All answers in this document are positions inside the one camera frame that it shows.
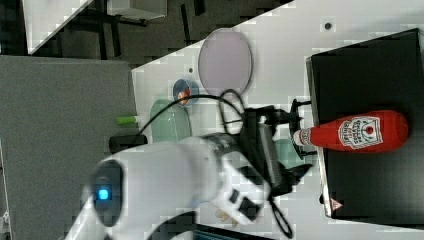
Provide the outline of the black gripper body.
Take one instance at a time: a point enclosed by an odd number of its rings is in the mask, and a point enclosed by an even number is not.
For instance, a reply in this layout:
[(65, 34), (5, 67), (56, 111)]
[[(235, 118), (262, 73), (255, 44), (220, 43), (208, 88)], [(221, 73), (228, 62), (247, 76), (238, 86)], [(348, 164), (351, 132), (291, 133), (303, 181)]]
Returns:
[(287, 168), (278, 161), (273, 141), (276, 128), (281, 125), (275, 120), (276, 110), (274, 106), (246, 108), (240, 131), (240, 144), (253, 167), (269, 184), (272, 197), (292, 191), (283, 178), (283, 170)]

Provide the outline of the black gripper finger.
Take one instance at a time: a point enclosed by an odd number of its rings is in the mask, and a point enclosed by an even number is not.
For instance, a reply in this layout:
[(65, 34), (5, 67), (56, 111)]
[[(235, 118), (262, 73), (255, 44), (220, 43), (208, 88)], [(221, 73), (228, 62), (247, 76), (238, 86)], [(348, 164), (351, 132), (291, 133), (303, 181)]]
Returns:
[(299, 122), (302, 118), (296, 112), (286, 112), (282, 109), (277, 109), (275, 120), (278, 124), (290, 124)]
[(285, 183), (289, 186), (296, 186), (300, 183), (301, 179), (313, 167), (312, 164), (301, 164), (292, 168), (283, 170), (283, 178)]

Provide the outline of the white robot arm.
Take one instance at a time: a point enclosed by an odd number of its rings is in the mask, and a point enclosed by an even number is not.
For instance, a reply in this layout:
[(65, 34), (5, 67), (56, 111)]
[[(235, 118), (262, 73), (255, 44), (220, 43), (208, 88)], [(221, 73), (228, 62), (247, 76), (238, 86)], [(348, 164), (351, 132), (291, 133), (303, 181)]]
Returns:
[(64, 240), (172, 240), (196, 229), (204, 203), (240, 224), (254, 223), (310, 168), (287, 168), (275, 154), (277, 126), (300, 119), (274, 106), (248, 108), (237, 134), (140, 145), (105, 158)]

